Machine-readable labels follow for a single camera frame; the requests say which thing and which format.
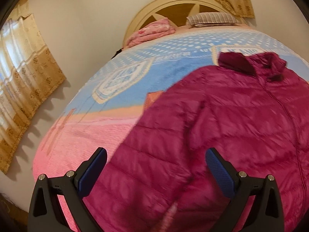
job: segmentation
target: jacket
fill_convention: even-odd
[[[309,207],[308,134],[309,85],[286,61],[221,53],[144,112],[86,202],[105,232],[150,231],[174,203],[168,231],[209,231],[229,202],[205,163],[215,147],[238,171],[275,176],[291,232]]]

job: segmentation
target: blue gripper pad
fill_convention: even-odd
[[[205,158],[207,166],[210,169],[214,178],[216,179],[216,182],[219,185],[224,196],[228,198],[233,198],[235,196],[235,182],[222,164],[222,162],[212,151],[212,148],[206,151]]]
[[[84,173],[78,180],[78,195],[80,198],[86,197],[90,194],[95,182],[100,176],[105,164],[107,162],[107,152],[104,148],[98,150],[91,156],[88,161],[84,161],[80,168]]]

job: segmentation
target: bed sheet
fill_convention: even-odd
[[[135,46],[103,66],[68,104],[37,150],[34,178],[41,173],[57,177],[76,170],[98,147],[107,150],[110,160],[144,109],[193,70],[217,65],[220,52],[275,52],[288,62],[289,69],[309,80],[309,65],[304,59],[279,41],[251,29],[204,29]],[[64,199],[60,202],[70,227],[77,231]],[[98,221],[86,198],[84,202]],[[168,226],[176,208],[171,208],[157,228]]]

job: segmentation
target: curved wooden headboard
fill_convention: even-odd
[[[186,17],[200,12],[230,13],[215,0],[153,0],[142,8],[129,24],[123,40],[123,46],[125,46],[126,40],[130,35],[153,21],[167,17],[173,26],[179,27],[185,25]],[[242,23],[246,23],[243,18],[234,17]]]

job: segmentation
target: jacket sleeve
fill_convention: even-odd
[[[189,74],[147,109],[99,178],[96,211],[105,232],[152,228],[191,177],[190,127],[204,93]]]

